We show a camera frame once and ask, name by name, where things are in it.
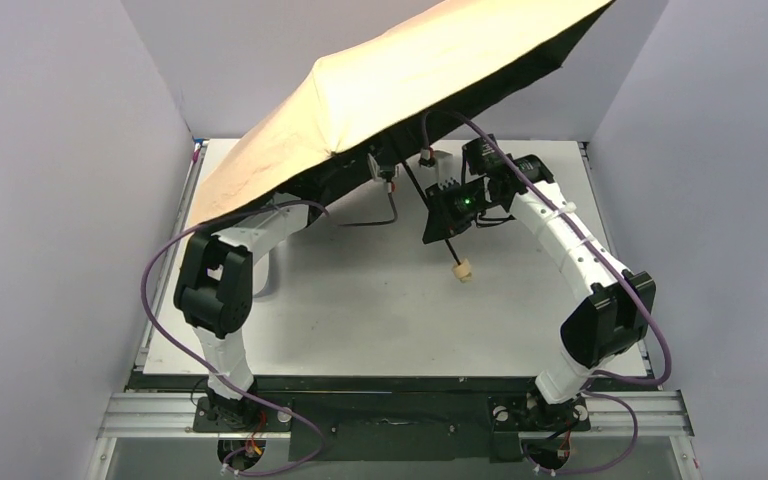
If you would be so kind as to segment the beige umbrella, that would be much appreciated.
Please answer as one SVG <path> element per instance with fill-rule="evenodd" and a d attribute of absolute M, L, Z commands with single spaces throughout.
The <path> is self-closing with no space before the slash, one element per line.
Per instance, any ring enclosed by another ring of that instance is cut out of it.
<path fill-rule="evenodd" d="M 193 198 L 185 257 L 201 224 L 260 204 L 296 176 L 364 160 L 376 141 L 401 157 L 448 135 L 559 69 L 606 1 L 445 1 L 385 33 L 317 59 L 248 130 Z"/>

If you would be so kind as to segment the purple zippered umbrella case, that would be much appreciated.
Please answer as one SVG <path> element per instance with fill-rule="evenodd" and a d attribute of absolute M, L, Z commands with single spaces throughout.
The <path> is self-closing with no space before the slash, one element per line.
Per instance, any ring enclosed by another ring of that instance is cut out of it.
<path fill-rule="evenodd" d="M 253 299 L 264 301 L 275 295 L 281 285 L 281 254 L 283 244 L 270 250 L 254 266 Z"/>

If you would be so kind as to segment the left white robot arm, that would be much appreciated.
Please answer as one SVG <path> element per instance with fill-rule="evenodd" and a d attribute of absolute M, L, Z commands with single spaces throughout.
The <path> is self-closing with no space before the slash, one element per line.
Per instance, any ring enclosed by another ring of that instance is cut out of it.
<path fill-rule="evenodd" d="M 278 194 L 259 208 L 199 224 L 186 242 L 173 303 L 209 365 L 210 412 L 234 427 L 253 423 L 262 408 L 242 335 L 253 307 L 254 267 L 324 213 L 314 201 Z"/>

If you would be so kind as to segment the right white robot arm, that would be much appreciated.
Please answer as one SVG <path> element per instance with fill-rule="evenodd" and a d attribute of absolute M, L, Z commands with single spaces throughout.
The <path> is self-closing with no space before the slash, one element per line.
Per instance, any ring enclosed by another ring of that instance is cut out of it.
<path fill-rule="evenodd" d="M 573 420 L 588 383 L 647 335 L 655 284 L 611 255 L 539 156 L 501 155 L 495 147 L 493 136 L 467 142 L 455 172 L 448 170 L 448 153 L 421 149 L 420 165 L 436 174 L 425 190 L 423 241 L 448 241 L 499 207 L 548 254 L 578 305 L 561 324 L 557 359 L 535 378 L 525 411 L 530 423 L 555 427 Z"/>

